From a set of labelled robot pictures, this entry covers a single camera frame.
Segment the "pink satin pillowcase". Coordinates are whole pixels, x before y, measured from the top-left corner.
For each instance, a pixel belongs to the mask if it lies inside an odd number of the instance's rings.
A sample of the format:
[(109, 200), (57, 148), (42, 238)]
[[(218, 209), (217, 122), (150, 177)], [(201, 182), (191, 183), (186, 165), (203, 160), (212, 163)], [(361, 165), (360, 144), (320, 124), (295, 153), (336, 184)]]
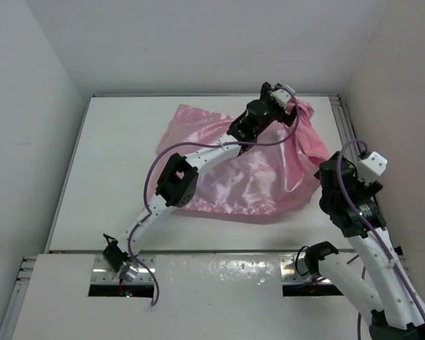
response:
[[(326, 145), (312, 126), (315, 112), (300, 101), (296, 129), (272, 123), (259, 137), (263, 146), (228, 159), (198, 179), (185, 211), (205, 215), (269, 216), (298, 210), (319, 189), (319, 165), (328, 160)], [(157, 146), (161, 153), (180, 142), (181, 155), (196, 151), (193, 143), (210, 145), (225, 134), (234, 118), (181, 104)]]

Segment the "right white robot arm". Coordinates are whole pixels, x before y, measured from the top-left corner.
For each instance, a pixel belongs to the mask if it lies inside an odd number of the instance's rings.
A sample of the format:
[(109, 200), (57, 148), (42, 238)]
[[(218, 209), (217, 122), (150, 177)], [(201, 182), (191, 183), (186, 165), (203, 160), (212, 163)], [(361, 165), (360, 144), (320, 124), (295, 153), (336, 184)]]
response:
[(403, 269), (372, 197), (382, 189), (378, 177), (387, 161), (377, 152), (363, 152), (357, 164), (336, 152), (315, 174), (329, 216), (363, 263), (366, 282), (324, 241), (306, 246), (302, 263), (311, 278), (330, 280), (358, 310), (372, 339), (425, 339), (425, 303)]

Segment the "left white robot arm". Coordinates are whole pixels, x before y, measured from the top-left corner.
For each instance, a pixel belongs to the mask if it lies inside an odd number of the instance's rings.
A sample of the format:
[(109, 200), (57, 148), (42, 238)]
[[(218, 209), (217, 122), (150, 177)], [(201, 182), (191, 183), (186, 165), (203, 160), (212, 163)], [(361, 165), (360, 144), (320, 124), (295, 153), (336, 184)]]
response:
[(161, 152), (153, 161), (151, 169), (164, 155), (166, 161), (153, 196), (149, 196), (149, 182), (144, 183), (144, 208), (136, 220), (118, 238), (107, 235), (103, 258), (110, 271), (117, 277), (132, 281), (139, 265), (136, 256), (143, 243), (146, 231), (156, 222), (187, 205), (194, 197), (200, 175), (217, 165), (236, 158), (254, 146), (263, 146), (259, 136), (272, 123), (282, 123), (296, 129), (300, 108), (295, 92), (287, 85), (271, 86), (264, 83), (258, 99), (249, 102), (244, 112), (212, 144), (193, 143), (196, 151), (180, 155), (176, 149), (182, 143), (174, 144)]

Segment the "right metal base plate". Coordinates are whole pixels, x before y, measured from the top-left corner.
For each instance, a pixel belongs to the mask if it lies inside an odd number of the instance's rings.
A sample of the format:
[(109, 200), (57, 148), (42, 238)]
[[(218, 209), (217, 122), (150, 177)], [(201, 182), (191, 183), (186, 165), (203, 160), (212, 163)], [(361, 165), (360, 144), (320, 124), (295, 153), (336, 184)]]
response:
[(284, 285), (319, 284), (332, 285), (332, 282), (318, 275), (307, 272), (304, 254), (282, 254), (279, 256), (280, 274)]

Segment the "metal base plate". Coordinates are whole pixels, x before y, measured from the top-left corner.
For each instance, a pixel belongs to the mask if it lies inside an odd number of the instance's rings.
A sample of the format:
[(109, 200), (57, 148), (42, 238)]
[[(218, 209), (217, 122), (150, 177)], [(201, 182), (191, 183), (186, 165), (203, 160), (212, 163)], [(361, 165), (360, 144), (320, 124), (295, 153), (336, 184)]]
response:
[[(152, 285), (154, 279), (152, 274), (155, 273), (156, 257), (152, 254), (146, 254), (140, 258), (140, 261), (146, 266), (144, 267), (137, 262), (132, 262), (129, 268), (126, 268), (125, 285)], [(102, 255), (96, 255), (91, 272), (90, 283), (92, 285), (117, 285), (120, 280), (120, 274), (112, 272), (110, 266)]]
[(332, 282), (318, 275), (307, 272), (304, 254), (282, 254), (279, 256), (280, 274), (284, 285), (319, 284), (332, 285)]

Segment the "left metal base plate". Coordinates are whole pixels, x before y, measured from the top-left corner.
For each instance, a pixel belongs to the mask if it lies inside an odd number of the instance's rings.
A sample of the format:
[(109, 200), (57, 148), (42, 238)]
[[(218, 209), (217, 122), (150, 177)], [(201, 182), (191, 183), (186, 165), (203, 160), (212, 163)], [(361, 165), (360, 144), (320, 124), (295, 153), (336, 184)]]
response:
[[(144, 267), (137, 262), (132, 262), (129, 268), (126, 268), (125, 285), (152, 285), (154, 279), (152, 274), (155, 273), (156, 257), (152, 254), (146, 254), (140, 258), (140, 261), (146, 266)], [(120, 280), (120, 274), (112, 272), (110, 266), (102, 255), (96, 255), (91, 272), (90, 283), (92, 285), (117, 285)]]

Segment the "left aluminium frame rail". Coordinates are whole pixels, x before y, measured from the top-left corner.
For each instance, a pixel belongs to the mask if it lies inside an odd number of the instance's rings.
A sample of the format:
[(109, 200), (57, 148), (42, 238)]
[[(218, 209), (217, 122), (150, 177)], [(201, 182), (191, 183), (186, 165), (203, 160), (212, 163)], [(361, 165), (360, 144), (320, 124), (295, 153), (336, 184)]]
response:
[(24, 256), (16, 277), (13, 292), (6, 308), (4, 318), (0, 326), (0, 340), (11, 339), (18, 321), (23, 301), (28, 289), (28, 283), (31, 277), (33, 266), (28, 263), (31, 261), (29, 256)]

